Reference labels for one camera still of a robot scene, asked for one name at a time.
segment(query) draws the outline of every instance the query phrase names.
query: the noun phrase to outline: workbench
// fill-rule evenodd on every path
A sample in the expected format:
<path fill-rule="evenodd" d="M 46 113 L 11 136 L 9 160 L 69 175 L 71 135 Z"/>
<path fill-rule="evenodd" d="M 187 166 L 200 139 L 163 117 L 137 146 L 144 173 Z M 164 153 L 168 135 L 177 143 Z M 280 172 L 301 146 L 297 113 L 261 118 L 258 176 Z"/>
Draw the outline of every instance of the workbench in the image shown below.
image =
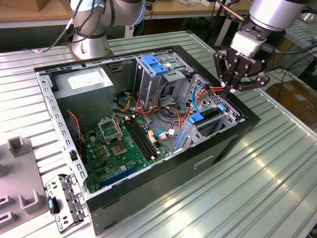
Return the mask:
<path fill-rule="evenodd" d="M 213 75 L 213 50 L 186 32 L 109 41 L 115 54 L 181 45 Z M 0 54 L 0 143 L 30 138 L 42 182 L 69 173 L 34 67 L 74 61 L 67 47 Z M 317 222 L 317 135 L 261 90 L 239 99 L 260 118 L 230 154 L 98 237 L 305 237 Z M 58 237 L 49 211 L 1 237 Z M 63 237 L 94 237 L 89 218 Z"/>
<path fill-rule="evenodd" d="M 240 2 L 233 5 L 233 9 L 240 14 L 247 14 L 250 6 L 246 0 L 240 0 Z M 212 10 L 213 6 L 207 7 L 201 3 L 184 5 L 178 0 L 170 2 L 156 1 L 153 4 L 153 14 L 151 15 L 147 10 L 144 19 L 204 17 L 211 16 Z M 72 14 L 67 0 L 50 0 L 40 12 L 0 5 L 0 28 L 66 25 Z M 222 34 L 220 34 L 221 38 L 217 40 L 218 44 L 222 42 L 230 24 L 231 21 L 226 20 Z M 133 31 L 133 26 L 126 26 L 125 37 L 132 37 Z"/>

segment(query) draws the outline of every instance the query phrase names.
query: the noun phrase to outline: aluminum table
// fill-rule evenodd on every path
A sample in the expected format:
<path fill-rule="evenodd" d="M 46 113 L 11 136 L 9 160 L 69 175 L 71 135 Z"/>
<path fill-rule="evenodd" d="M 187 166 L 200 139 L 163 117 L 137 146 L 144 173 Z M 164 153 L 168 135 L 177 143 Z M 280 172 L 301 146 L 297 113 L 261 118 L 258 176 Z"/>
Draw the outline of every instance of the aluminum table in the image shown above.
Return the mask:
<path fill-rule="evenodd" d="M 110 41 L 115 54 L 179 44 L 215 74 L 213 50 L 175 32 Z M 69 171 L 34 67 L 73 61 L 66 47 L 0 54 L 0 143 L 32 141 L 45 184 Z M 239 95 L 259 125 L 221 162 L 98 237 L 305 237 L 317 223 L 317 135 L 261 90 Z M 59 237 L 49 211 L 3 237 Z M 89 218 L 62 237 L 93 237 Z"/>

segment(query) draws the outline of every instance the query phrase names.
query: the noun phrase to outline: label sticker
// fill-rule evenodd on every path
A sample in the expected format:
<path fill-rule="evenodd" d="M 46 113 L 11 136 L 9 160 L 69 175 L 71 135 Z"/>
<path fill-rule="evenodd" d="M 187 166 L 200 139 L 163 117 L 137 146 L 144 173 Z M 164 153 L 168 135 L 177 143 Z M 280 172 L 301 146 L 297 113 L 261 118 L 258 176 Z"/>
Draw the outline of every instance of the label sticker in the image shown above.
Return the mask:
<path fill-rule="evenodd" d="M 98 72 L 85 73 L 69 77 L 68 82 L 72 89 L 83 88 L 97 83 L 106 82 Z"/>
<path fill-rule="evenodd" d="M 284 87 L 287 88 L 289 91 L 295 90 L 294 86 L 293 86 L 293 85 L 290 85 L 290 84 L 287 84 L 287 85 L 285 85 Z"/>
<path fill-rule="evenodd" d="M 301 94 L 298 94 L 298 95 L 295 95 L 295 97 L 299 100 L 299 101 L 306 101 L 307 99 L 301 95 Z"/>
<path fill-rule="evenodd" d="M 167 132 L 167 134 L 170 134 L 170 135 L 174 135 L 174 133 L 175 133 L 174 129 L 169 129 L 168 132 Z"/>

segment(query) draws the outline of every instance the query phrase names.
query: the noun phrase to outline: blue plastic clip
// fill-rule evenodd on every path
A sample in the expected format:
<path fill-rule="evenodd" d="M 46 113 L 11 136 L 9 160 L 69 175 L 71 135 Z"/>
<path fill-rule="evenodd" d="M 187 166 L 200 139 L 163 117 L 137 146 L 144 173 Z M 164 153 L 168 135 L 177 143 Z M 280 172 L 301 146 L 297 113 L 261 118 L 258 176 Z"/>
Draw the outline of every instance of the blue plastic clip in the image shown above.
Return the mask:
<path fill-rule="evenodd" d="M 196 122 L 203 120 L 204 117 L 200 113 L 195 113 L 191 115 L 188 120 L 190 121 L 191 124 L 195 124 Z"/>
<path fill-rule="evenodd" d="M 165 68 L 154 56 L 142 56 L 141 60 L 154 75 L 169 72 L 169 69 Z"/>
<path fill-rule="evenodd" d="M 224 107 L 224 105 L 219 104 L 218 108 L 220 109 L 220 111 L 224 112 L 226 110 L 226 108 Z"/>

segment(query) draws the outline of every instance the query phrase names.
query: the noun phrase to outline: motherboard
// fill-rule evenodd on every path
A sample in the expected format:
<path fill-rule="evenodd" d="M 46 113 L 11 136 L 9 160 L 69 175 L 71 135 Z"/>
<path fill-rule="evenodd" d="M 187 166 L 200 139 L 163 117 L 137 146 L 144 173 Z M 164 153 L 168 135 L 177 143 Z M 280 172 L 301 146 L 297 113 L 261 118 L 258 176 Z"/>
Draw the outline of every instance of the motherboard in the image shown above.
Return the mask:
<path fill-rule="evenodd" d="M 153 141 L 151 132 L 142 116 L 107 119 L 85 132 L 86 185 L 90 193 L 167 157 L 166 148 Z"/>

